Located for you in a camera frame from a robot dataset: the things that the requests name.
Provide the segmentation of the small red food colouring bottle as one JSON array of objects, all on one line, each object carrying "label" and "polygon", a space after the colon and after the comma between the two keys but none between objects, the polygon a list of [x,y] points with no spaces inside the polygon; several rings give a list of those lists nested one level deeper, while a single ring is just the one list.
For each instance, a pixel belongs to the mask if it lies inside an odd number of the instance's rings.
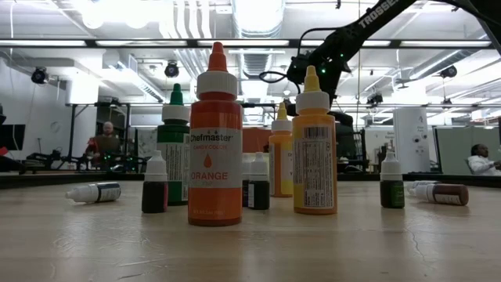
[{"label": "small red food colouring bottle", "polygon": [[142,212],[163,213],[168,206],[168,175],[165,159],[159,150],[146,163],[142,185]]}]

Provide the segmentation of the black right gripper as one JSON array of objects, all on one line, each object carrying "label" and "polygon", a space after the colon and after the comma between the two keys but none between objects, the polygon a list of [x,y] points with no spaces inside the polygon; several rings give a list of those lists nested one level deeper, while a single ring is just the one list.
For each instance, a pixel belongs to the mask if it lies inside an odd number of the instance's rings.
[{"label": "black right gripper", "polygon": [[[329,97],[330,97],[330,106],[333,106],[333,101],[337,98],[337,96],[335,95],[335,92],[332,92],[332,91],[329,91]],[[333,111],[331,110],[329,112],[330,115],[333,115],[335,117],[335,120],[336,121],[339,121],[342,125],[344,126],[348,126],[348,127],[353,127],[353,117],[348,115],[348,114],[344,114],[340,111]]]}]

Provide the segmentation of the black overhead frame beam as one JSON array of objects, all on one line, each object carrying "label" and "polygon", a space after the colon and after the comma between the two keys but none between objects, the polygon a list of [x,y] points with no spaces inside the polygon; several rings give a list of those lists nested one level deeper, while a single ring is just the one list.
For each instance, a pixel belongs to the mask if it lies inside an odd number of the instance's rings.
[{"label": "black overhead frame beam", "polygon": [[[43,48],[43,49],[208,49],[215,42],[210,39],[50,39],[15,38],[0,39],[0,48]],[[312,49],[323,41],[318,39],[222,39],[221,43],[234,49]],[[367,40],[364,49],[493,49],[489,40]]]}]

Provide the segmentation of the black wall screen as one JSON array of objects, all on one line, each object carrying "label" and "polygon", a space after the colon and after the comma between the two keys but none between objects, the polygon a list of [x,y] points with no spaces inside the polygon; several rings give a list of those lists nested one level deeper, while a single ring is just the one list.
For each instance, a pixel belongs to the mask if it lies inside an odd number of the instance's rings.
[{"label": "black wall screen", "polygon": [[22,150],[26,125],[1,125],[0,147],[7,150]]}]

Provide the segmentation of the green partition wall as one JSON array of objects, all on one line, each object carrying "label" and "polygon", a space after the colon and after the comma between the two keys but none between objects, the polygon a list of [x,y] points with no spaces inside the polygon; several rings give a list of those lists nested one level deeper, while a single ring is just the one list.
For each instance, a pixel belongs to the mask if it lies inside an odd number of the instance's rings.
[{"label": "green partition wall", "polygon": [[490,161],[501,161],[501,135],[493,126],[434,127],[437,160],[445,175],[470,175],[470,149],[477,144],[488,148]]}]

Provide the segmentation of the large yellow food colouring bottle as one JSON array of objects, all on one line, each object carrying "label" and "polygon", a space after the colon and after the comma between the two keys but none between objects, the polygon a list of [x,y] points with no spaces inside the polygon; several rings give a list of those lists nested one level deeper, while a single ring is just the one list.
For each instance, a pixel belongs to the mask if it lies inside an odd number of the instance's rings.
[{"label": "large yellow food colouring bottle", "polygon": [[272,122],[269,137],[269,181],[272,197],[292,197],[293,144],[292,122],[287,118],[285,103],[279,105],[277,118]]},{"label": "large yellow food colouring bottle", "polygon": [[293,125],[294,211],[337,213],[337,156],[329,95],[320,89],[316,68],[306,69],[305,89],[296,98]]}]

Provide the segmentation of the orange partition panel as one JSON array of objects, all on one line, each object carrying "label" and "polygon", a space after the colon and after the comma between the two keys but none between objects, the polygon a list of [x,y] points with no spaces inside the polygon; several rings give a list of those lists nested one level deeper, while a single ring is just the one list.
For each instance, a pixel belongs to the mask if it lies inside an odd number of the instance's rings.
[{"label": "orange partition panel", "polygon": [[272,131],[266,128],[244,128],[243,152],[265,152],[265,147],[269,144],[269,137],[271,134]]}]

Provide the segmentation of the small green food colouring bottle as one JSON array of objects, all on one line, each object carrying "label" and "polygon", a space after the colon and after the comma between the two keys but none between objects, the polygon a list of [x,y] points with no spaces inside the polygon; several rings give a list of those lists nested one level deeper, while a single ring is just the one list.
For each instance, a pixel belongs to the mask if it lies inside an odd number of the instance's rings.
[{"label": "small green food colouring bottle", "polygon": [[381,162],[380,204],[383,208],[405,207],[401,165],[392,151],[388,151]]}]

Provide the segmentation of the large orange food colouring bottle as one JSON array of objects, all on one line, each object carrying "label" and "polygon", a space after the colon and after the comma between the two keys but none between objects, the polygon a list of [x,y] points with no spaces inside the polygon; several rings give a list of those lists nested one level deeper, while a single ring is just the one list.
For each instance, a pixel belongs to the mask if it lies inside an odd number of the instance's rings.
[{"label": "large orange food colouring bottle", "polygon": [[194,226],[242,220],[243,108],[237,90],[223,44],[215,42],[208,69],[197,78],[189,121],[188,222]]}]

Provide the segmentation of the black metal table frame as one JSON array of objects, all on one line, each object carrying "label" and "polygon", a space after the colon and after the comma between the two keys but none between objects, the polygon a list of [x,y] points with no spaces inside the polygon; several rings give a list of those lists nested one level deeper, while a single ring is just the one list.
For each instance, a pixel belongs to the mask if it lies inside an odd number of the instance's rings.
[{"label": "black metal table frame", "polygon": [[[463,184],[501,189],[501,176],[445,175],[409,173],[402,175],[405,182],[439,181],[441,183]],[[0,175],[0,190],[32,186],[52,186],[70,183],[93,183],[115,181],[143,181],[143,174],[126,173],[74,173],[37,175]]]}]

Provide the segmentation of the black metal rack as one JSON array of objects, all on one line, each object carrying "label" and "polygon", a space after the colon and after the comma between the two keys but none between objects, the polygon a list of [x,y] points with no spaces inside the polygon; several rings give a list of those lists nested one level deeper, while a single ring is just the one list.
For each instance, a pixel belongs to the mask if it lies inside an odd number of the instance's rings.
[{"label": "black metal rack", "polygon": [[119,153],[106,153],[98,169],[108,168],[124,161],[130,145],[132,105],[129,103],[95,102],[70,103],[70,133],[66,162],[74,162],[77,168],[92,165],[92,158],[85,153],[90,138],[103,133],[103,124],[111,121],[114,135],[120,140]]}]

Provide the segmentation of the small brown food colouring bottle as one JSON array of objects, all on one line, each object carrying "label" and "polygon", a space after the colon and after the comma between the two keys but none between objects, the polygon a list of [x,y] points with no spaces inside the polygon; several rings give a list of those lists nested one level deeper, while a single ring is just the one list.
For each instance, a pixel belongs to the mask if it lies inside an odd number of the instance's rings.
[{"label": "small brown food colouring bottle", "polygon": [[469,202],[469,190],[462,184],[440,183],[416,186],[407,189],[408,193],[421,201],[433,204],[466,206]]}]

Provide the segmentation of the small black food colouring bottle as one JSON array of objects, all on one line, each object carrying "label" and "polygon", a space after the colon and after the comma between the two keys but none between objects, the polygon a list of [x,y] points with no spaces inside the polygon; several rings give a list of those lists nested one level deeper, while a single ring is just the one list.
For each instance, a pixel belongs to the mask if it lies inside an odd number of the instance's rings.
[{"label": "small black food colouring bottle", "polygon": [[247,207],[268,210],[270,206],[270,182],[268,165],[262,152],[255,154],[250,164]]}]

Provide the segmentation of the person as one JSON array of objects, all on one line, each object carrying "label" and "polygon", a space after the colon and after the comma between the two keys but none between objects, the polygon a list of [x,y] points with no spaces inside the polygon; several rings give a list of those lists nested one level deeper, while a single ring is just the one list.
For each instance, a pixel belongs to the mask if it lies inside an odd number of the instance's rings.
[{"label": "person", "polygon": [[467,163],[473,175],[501,176],[501,161],[490,161],[488,147],[484,144],[471,147]]},{"label": "person", "polygon": [[92,158],[92,165],[99,166],[106,153],[119,153],[120,140],[114,135],[114,125],[111,121],[103,124],[103,133],[89,139],[85,153]]}]

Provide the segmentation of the dark blue bottle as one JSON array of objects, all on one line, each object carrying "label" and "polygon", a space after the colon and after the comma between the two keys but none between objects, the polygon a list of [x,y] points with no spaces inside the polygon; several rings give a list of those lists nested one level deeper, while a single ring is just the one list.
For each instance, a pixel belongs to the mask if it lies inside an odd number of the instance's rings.
[{"label": "dark blue bottle", "polygon": [[115,201],[121,195],[119,183],[92,183],[79,186],[65,193],[65,198],[77,203],[100,203]]}]

